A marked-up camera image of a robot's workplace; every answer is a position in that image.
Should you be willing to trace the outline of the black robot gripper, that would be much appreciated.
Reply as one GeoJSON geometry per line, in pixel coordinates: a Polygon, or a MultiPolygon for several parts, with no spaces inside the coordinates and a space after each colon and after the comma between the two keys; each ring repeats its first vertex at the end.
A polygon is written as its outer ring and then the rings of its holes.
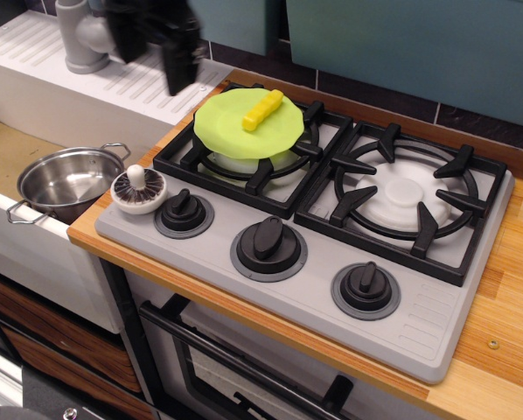
{"type": "Polygon", "coordinates": [[[113,0],[104,2],[108,28],[119,57],[136,61],[147,43],[162,45],[170,96],[194,84],[200,62],[200,23],[187,1],[113,0]]]}

